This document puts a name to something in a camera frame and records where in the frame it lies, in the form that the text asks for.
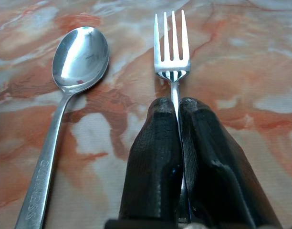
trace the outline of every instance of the metal fork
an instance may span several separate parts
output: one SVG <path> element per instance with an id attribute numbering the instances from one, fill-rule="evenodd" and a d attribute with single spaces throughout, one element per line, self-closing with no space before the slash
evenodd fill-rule
<path id="1" fill-rule="evenodd" d="M 158 76 L 166 79 L 170 83 L 171 100 L 174 104 L 176 117 L 178 122 L 179 136 L 182 145 L 182 134 L 181 134 L 181 121 L 179 115 L 179 80 L 188 75 L 190 71 L 190 58 L 189 58 L 189 48 L 188 48 L 188 31 L 186 27 L 184 11 L 181 11 L 182 15 L 182 53 L 183 57 L 179 57 L 178 40 L 177 40 L 177 29 L 176 29 L 176 19 L 175 12 L 172 11 L 172 32 L 173 32 L 173 60 L 170 59 L 169 53 L 169 42 L 168 42 L 168 27 L 167 27 L 167 16 L 164 12 L 164 60 L 161 59 L 161 49 L 160 49 L 160 38 L 159 38 L 159 28 L 157 22 L 157 14 L 155 14 L 155 27 L 154 27 L 154 57 L 155 57 L 155 72 Z M 181 195 L 179 201 L 179 207 L 177 209 L 178 223 L 190 223 L 190 207 L 186 187 L 185 173 L 182 179 Z"/>

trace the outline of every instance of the fork tine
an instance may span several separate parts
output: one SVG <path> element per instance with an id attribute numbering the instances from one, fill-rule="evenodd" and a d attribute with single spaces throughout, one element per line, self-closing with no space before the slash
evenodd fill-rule
<path id="1" fill-rule="evenodd" d="M 167 16 L 164 12 L 164 61 L 169 61 L 169 42 L 168 42 L 168 27 L 167 27 Z"/>
<path id="2" fill-rule="evenodd" d="M 160 49 L 160 38 L 159 38 L 159 26 L 157 23 L 157 14 L 155 15 L 155 28 L 154 28 L 154 55 L 155 63 L 161 62 L 161 49 Z"/>
<path id="3" fill-rule="evenodd" d="M 189 60 L 189 48 L 188 48 L 188 30 L 186 28 L 186 21 L 184 11 L 181 10 L 182 14 L 182 49 L 183 49 L 183 60 Z"/>
<path id="4" fill-rule="evenodd" d="M 172 11 L 172 22 L 173 22 L 173 50 L 174 50 L 174 60 L 179 60 L 177 28 L 176 28 L 176 19 L 175 19 L 175 12 L 174 11 Z"/>

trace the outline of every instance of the marble surface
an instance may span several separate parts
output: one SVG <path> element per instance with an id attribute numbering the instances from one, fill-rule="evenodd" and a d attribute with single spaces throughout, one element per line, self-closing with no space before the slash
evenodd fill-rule
<path id="1" fill-rule="evenodd" d="M 85 25 L 106 36 L 110 67 L 64 117 L 46 228 L 117 217 L 130 146 L 150 103 L 169 94 L 153 69 L 154 13 L 162 32 L 163 12 L 181 9 L 192 65 L 182 96 L 216 112 L 292 226 L 292 0 L 0 0 L 0 229 L 14 227 L 61 99 L 56 47 Z"/>

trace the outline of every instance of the spoon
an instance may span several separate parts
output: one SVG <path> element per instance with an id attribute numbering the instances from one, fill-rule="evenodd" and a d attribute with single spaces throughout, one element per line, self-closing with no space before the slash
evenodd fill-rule
<path id="1" fill-rule="evenodd" d="M 52 75 L 63 91 L 63 98 L 55 111 L 15 229 L 42 228 L 58 133 L 66 105 L 73 95 L 90 88 L 103 77 L 108 62 L 107 41 L 101 32 L 92 27 L 80 27 L 69 32 L 58 45 Z"/>

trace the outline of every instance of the fork head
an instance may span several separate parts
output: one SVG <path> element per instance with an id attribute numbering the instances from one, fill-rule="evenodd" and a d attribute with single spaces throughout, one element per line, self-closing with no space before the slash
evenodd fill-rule
<path id="1" fill-rule="evenodd" d="M 173 32 L 173 60 L 170 59 L 169 42 L 168 42 L 168 27 L 167 16 L 164 12 L 164 60 L 161 59 L 159 27 L 157 22 L 157 14 L 155 15 L 155 31 L 154 31 L 154 57 L 155 57 L 155 72 L 158 76 L 167 79 L 171 82 L 177 82 L 185 77 L 190 71 L 190 59 L 188 48 L 188 31 L 185 22 L 184 11 L 182 14 L 182 59 L 179 57 L 178 40 L 175 12 L 172 11 L 172 32 Z"/>

